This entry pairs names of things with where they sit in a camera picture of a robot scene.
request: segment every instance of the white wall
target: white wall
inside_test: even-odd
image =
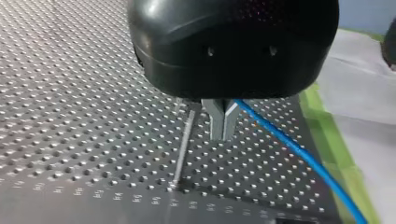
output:
[[[339,0],[340,26],[384,35],[396,17],[396,0]]]

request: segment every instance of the blue wire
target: blue wire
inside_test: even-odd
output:
[[[234,100],[239,107],[247,111],[247,113],[257,120],[262,127],[264,127],[267,131],[276,136],[280,141],[282,141],[286,146],[294,151],[297,155],[303,158],[306,163],[308,163],[312,169],[314,169],[326,182],[326,184],[338,195],[342,202],[344,202],[345,206],[355,218],[358,224],[365,224],[367,220],[359,210],[358,206],[352,201],[352,199],[347,195],[347,193],[343,190],[343,188],[337,183],[337,181],[329,174],[329,172],[324,168],[319,162],[315,160],[315,158],[309,154],[305,149],[300,147],[297,143],[295,143],[291,138],[286,136],[282,131],[280,131],[275,125],[273,125],[270,121],[263,118],[260,114],[254,111],[249,105],[247,105],[242,100]]]

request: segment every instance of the perforated metal plate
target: perforated metal plate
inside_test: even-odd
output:
[[[124,1],[3,0],[0,25],[2,223],[339,222],[325,184],[246,114],[222,143],[202,112],[168,188],[187,113],[142,76]],[[297,98],[249,103],[317,155]]]

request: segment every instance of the black dome housing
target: black dome housing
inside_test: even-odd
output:
[[[337,0],[131,0],[148,81],[182,98],[291,96],[318,77]]]

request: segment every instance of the metal pin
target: metal pin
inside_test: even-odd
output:
[[[186,158],[187,147],[188,147],[189,142],[190,142],[190,135],[191,135],[191,130],[192,130],[192,127],[193,127],[193,123],[194,123],[196,112],[197,111],[195,111],[195,110],[191,110],[190,114],[189,114],[189,117],[187,119],[187,122],[186,122],[186,127],[184,129],[183,138],[181,140],[180,151],[178,153],[177,166],[176,166],[176,170],[175,170],[175,176],[174,176],[174,179],[172,180],[172,182],[169,185],[169,187],[171,187],[172,189],[177,188],[178,182],[180,180],[182,168],[183,168],[183,165],[184,165],[184,160]]]

